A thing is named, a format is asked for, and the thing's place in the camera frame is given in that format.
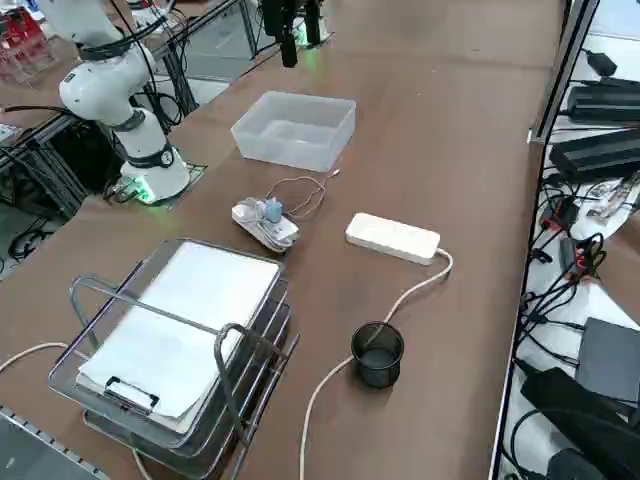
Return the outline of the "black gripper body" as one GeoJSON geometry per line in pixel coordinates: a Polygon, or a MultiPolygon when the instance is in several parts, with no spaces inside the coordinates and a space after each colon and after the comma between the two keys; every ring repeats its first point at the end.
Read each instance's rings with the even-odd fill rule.
{"type": "Polygon", "coordinates": [[[262,14],[269,36],[280,36],[293,29],[294,19],[304,11],[303,0],[264,0],[262,14]]]}

